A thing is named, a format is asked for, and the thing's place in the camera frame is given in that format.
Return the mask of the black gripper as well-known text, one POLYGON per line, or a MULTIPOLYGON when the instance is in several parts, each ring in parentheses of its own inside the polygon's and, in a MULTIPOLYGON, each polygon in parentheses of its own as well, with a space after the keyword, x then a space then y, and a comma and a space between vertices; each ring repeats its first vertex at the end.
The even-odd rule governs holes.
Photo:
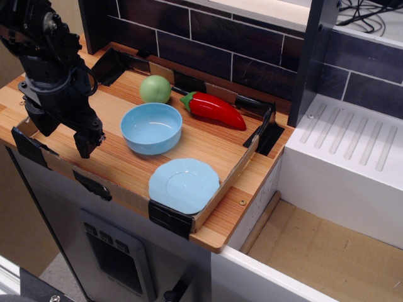
POLYGON ((76 131, 74 141, 84 159, 105 140, 103 124, 89 105, 91 82, 85 70, 76 67, 56 83, 25 77, 18 89, 26 96, 28 116, 46 137, 60 124, 76 131))

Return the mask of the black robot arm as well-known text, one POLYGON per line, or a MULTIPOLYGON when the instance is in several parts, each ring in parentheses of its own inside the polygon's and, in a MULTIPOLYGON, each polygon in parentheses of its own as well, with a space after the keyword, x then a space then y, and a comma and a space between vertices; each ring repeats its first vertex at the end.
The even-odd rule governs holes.
POLYGON ((25 71, 18 89, 34 125, 46 137, 60 124, 69 127, 80 156, 89 158, 105 134, 89 105, 98 81, 78 54, 79 36, 50 1, 1 1, 1 43, 25 71))

